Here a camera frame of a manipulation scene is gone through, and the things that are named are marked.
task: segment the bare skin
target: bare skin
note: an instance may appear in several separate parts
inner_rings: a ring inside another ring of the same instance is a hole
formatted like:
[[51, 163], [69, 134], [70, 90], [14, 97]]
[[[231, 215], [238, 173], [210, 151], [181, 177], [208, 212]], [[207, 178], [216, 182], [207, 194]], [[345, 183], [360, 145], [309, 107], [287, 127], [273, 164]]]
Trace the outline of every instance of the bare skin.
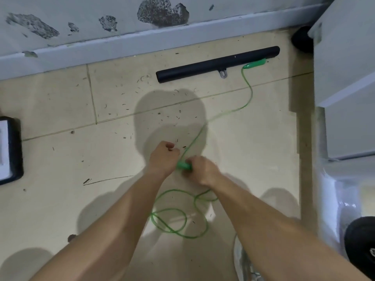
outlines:
[[[108, 211], [56, 254], [31, 281], [120, 280], [133, 256], [157, 192], [180, 151], [162, 141], [147, 170]], [[293, 220], [243, 190], [210, 160], [187, 160], [184, 175], [217, 195], [256, 268], [268, 281], [369, 280]]]

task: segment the metal hook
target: metal hook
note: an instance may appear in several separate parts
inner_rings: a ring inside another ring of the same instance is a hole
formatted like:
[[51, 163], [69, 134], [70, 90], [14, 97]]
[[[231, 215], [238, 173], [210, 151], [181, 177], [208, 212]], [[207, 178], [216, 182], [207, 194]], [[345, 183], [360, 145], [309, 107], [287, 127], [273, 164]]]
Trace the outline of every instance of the metal hook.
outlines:
[[228, 76], [226, 69], [219, 70], [219, 74], [220, 74], [220, 77], [222, 77], [223, 79], [225, 79]]

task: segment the jump rope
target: jump rope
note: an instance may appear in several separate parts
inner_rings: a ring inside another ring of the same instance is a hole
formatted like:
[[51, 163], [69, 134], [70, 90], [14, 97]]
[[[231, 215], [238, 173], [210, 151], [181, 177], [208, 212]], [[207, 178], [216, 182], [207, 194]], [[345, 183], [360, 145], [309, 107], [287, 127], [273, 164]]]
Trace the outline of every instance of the jump rope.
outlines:
[[[225, 115], [228, 115], [230, 113], [233, 113], [233, 112], [236, 112], [236, 111], [239, 111], [243, 108], [245, 108], [246, 106], [249, 105], [249, 103], [251, 102], [251, 100], [253, 99], [253, 88], [251, 87], [251, 85], [249, 84], [249, 82], [247, 81], [245, 75], [243, 74], [243, 70], [245, 69], [250, 69], [250, 68], [253, 68], [253, 67], [256, 67], [256, 66], [260, 66], [260, 65], [264, 65], [266, 62], [266, 59], [262, 59], [262, 60], [259, 60], [259, 61], [255, 61], [255, 62], [251, 62], [249, 64], [246, 64], [245, 66], [243, 66], [241, 68], [241, 75], [242, 75], [242, 78], [245, 80], [246, 84], [249, 86], [250, 88], [250, 98], [249, 100], [247, 101], [247, 103], [240, 107], [240, 108], [236, 108], [236, 109], [232, 109], [232, 110], [228, 110], [228, 111], [224, 111], [224, 112], [221, 112], [217, 115], [215, 115], [213, 118], [209, 119], [208, 121], [206, 121], [206, 123], [202, 126], [202, 128], [200, 129], [200, 131], [198, 132], [198, 135], [193, 139], [193, 141], [190, 143], [190, 145], [185, 149], [185, 151], [183, 152], [182, 156], [181, 156], [181, 159], [180, 161], [177, 163], [177, 168], [178, 169], [185, 169], [185, 170], [192, 170], [192, 167], [190, 164], [184, 162], [184, 156], [186, 154], [186, 152], [190, 149], [190, 147], [197, 141], [197, 139], [199, 138], [199, 136], [202, 134], [204, 128], [208, 125], [208, 123], [220, 118], [220, 117], [223, 117]], [[205, 202], [214, 202], [217, 200], [217, 198], [205, 198], [203, 197], [205, 194], [209, 193], [211, 190], [208, 189], [200, 194], [197, 194], [197, 195], [194, 195], [188, 191], [185, 191], [185, 190], [181, 190], [181, 189], [169, 189], [169, 190], [166, 190], [164, 192], [162, 192], [161, 194], [159, 194], [159, 196], [155, 199], [155, 203], [160, 199], [162, 198], [164, 195], [166, 195], [167, 193], [171, 193], [171, 192], [178, 192], [178, 193], [185, 193], [189, 196], [191, 196], [193, 198], [193, 204], [194, 204], [194, 208], [195, 210], [197, 211], [197, 213], [202, 216], [202, 218], [204, 219], [204, 223], [205, 223], [205, 228], [204, 230], [196, 235], [196, 236], [187, 236], [187, 235], [184, 235], [184, 234], [181, 234], [181, 231], [185, 228], [186, 226], [186, 223], [188, 222], [187, 221], [187, 215], [184, 211], [182, 211], [181, 209], [179, 208], [165, 208], [165, 209], [161, 209], [161, 210], [158, 210], [158, 211], [155, 211], [155, 212], [152, 212], [150, 214], [150, 219], [151, 219], [151, 222], [155, 225], [155, 227], [157, 227], [160, 231], [164, 232], [164, 233], [170, 233], [170, 234], [176, 234], [180, 237], [183, 237], [185, 239], [197, 239], [201, 236], [204, 236], [208, 229], [209, 229], [209, 222], [207, 221], [207, 218], [205, 217], [204, 213], [198, 208], [196, 202], [198, 200], [200, 201], [205, 201]], [[172, 227], [170, 227], [160, 216], [159, 214], [160, 213], [163, 213], [163, 212], [167, 212], [167, 211], [175, 211], [175, 212], [178, 212], [180, 213], [183, 217], [184, 217], [184, 223], [183, 225], [179, 228], [179, 229], [173, 229]], [[163, 224], [165, 226], [165, 228], [162, 228], [158, 223], [157, 223], [157, 220], [160, 221], [161, 224]]]

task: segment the person's left hand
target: person's left hand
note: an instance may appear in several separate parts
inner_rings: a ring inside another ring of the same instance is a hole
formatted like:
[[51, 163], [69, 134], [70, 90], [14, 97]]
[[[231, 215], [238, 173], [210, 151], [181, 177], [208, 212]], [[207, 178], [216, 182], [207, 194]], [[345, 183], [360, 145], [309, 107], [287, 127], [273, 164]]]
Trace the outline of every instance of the person's left hand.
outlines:
[[174, 143], [160, 142], [151, 153], [147, 172], [163, 175], [164, 178], [169, 176], [175, 170], [180, 156], [180, 150], [173, 147]]

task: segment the hand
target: hand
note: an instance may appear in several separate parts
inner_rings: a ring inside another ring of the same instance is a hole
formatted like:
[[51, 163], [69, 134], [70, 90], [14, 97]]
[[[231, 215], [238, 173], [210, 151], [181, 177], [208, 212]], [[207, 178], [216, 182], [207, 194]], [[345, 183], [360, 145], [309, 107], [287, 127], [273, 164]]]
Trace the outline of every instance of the hand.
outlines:
[[160, 142], [151, 153], [147, 172], [162, 175], [164, 178], [169, 176], [175, 170], [180, 156], [180, 150], [173, 147], [171, 142]]
[[203, 156], [193, 156], [186, 160], [192, 165], [192, 171], [184, 170], [183, 175], [191, 181], [212, 188], [221, 172], [212, 161]]

